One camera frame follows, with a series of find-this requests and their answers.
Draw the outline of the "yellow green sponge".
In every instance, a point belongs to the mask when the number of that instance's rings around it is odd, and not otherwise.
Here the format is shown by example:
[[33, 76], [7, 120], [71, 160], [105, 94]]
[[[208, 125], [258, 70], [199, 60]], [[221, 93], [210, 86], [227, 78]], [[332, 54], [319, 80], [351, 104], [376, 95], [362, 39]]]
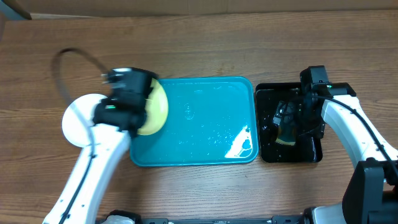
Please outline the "yellow green sponge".
[[281, 123], [278, 127], [276, 143], [294, 146], [296, 143], [296, 128], [294, 125]]

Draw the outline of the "light green plate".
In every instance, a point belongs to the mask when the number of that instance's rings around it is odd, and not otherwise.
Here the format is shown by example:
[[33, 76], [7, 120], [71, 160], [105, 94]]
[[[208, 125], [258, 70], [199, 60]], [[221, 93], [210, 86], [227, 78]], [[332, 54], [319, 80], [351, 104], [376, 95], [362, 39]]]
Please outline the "light green plate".
[[145, 107], [146, 121], [137, 131], [138, 135], [142, 136], [152, 135], [161, 130], [169, 113], [169, 102], [163, 86], [153, 78], [150, 87], [152, 91], [146, 99]]

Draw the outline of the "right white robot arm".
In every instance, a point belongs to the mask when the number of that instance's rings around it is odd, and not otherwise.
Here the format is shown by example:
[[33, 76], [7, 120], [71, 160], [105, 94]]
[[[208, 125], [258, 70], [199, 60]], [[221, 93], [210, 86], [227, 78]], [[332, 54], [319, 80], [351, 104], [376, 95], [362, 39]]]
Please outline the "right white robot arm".
[[344, 146], [354, 173], [340, 203], [309, 208], [304, 223], [397, 223], [397, 149], [365, 115], [347, 83], [303, 84], [275, 112], [279, 141], [328, 124]]

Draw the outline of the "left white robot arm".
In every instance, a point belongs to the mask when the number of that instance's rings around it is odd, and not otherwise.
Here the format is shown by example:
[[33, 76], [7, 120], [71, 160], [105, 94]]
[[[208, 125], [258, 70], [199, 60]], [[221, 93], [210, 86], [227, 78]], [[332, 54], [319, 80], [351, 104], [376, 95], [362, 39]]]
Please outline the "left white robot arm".
[[113, 172], [132, 138], [156, 133], [167, 119], [167, 96], [156, 73], [114, 68], [104, 77], [111, 85], [110, 95], [83, 95], [64, 112], [63, 135], [81, 152], [44, 223], [94, 223]]

